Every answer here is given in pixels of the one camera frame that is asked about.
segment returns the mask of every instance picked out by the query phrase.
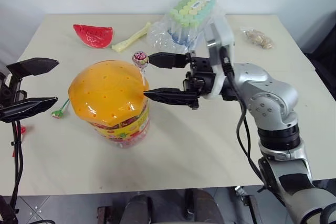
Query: red watermelon toy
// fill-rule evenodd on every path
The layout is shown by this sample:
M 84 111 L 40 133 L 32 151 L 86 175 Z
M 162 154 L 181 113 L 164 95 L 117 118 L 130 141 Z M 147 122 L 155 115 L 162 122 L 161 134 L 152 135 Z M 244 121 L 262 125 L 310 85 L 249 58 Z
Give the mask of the red watermelon toy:
M 94 48 L 108 47 L 113 39 L 113 27 L 73 25 L 78 37 Z

